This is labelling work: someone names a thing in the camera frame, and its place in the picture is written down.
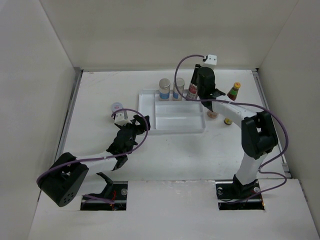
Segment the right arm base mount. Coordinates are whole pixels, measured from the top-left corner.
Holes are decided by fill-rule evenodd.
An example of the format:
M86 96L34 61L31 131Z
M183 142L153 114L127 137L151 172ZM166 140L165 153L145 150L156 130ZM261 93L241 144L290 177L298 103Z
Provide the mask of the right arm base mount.
M215 188L221 211L265 210L257 179L242 185L234 176L230 181L216 181Z

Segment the blue label spice jar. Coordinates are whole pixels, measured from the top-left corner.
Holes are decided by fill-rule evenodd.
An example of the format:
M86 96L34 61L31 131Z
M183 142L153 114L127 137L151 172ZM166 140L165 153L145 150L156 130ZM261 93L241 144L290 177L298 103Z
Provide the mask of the blue label spice jar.
M159 81L159 100L168 101L170 99L171 82L167 78Z

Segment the pink label spice jar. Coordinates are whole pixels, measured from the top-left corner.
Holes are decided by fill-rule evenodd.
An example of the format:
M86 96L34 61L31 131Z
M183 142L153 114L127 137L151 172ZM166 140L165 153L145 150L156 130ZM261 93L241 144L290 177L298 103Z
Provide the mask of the pink label spice jar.
M173 82L172 90L172 100L181 101L183 99L182 95L184 93L185 80L183 78L177 77Z

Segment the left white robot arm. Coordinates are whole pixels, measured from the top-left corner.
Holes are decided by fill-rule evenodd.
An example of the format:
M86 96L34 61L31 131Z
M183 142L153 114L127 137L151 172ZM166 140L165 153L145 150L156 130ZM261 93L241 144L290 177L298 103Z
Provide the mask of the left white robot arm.
M139 112L128 123L115 125L119 131L106 151L81 159L65 152L38 177L38 187L59 207L66 206L74 199L90 170L89 166L98 163L101 171L105 166L109 167L109 171L120 169L127 162L128 155L142 145L136 142L136 137L148 134L151 128L150 117Z

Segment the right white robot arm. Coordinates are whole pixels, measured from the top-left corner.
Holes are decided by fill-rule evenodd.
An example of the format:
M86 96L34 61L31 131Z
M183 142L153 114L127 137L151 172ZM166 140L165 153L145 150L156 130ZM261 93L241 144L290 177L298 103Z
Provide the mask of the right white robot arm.
M241 87L235 82L227 94L218 90L214 71L200 67L197 71L197 95L204 107L223 115L241 130L241 146L244 156L239 170L232 180L232 192L238 198L245 197L253 188L263 160L278 144L278 137L271 115L267 111L253 112L235 100Z

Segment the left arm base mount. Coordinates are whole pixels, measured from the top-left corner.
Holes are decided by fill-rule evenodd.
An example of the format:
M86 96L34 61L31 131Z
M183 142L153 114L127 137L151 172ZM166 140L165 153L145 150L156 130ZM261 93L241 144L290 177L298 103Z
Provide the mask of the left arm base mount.
M104 188L98 193L82 197L81 211L125 211L127 209L128 182L113 181L102 172L96 173L104 181Z

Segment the tall dark soy sauce bottle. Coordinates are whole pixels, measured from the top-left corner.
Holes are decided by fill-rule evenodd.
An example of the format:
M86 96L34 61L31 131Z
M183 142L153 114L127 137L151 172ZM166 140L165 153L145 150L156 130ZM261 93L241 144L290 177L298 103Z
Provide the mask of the tall dark soy sauce bottle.
M201 68L200 64L196 64L194 66L194 71L192 74L192 78L187 90L186 98L188 101L190 100L196 100L198 98L198 86L197 86L197 80L198 80L198 70Z

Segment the red lid pink jar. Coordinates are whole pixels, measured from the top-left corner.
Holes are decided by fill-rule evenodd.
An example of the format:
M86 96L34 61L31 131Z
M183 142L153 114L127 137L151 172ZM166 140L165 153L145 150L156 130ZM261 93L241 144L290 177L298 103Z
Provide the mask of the red lid pink jar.
M219 116L219 114L214 111L207 111L207 116L211 119L216 119Z

